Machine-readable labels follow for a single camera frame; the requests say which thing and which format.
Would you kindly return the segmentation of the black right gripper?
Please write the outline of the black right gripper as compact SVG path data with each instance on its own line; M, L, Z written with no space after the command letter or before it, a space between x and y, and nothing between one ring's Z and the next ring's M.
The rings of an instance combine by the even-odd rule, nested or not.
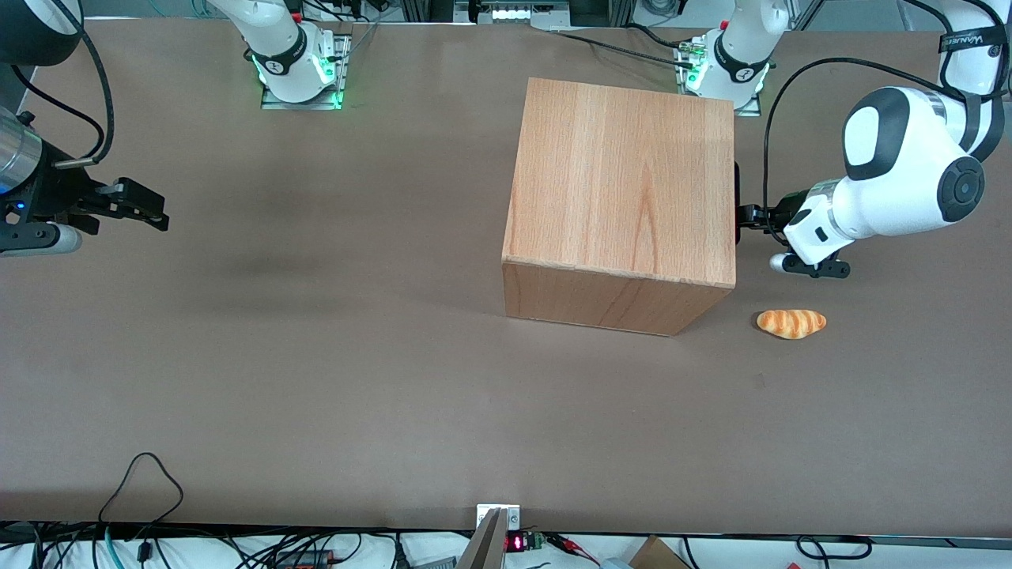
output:
M30 223L57 222L68 224L84 234L96 236L100 222L96 217L80 212L80 202L104 195L109 201L126 208L98 209L95 216L111 219L137 220L160 232L169 227L164 213L165 198L131 178L117 178L104 185L91 179L83 169L58 170L48 165L46 158L36 163L32 173L26 157L2 155L2 237L36 237L28 229Z

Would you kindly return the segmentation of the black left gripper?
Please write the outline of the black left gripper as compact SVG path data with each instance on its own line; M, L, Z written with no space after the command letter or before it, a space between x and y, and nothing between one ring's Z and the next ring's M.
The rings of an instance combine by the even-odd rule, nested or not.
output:
M773 205L768 192L763 192L762 205L748 204L738 207L738 230L759 231L774 238L784 238L784 229L806 200L806 192L789 192Z

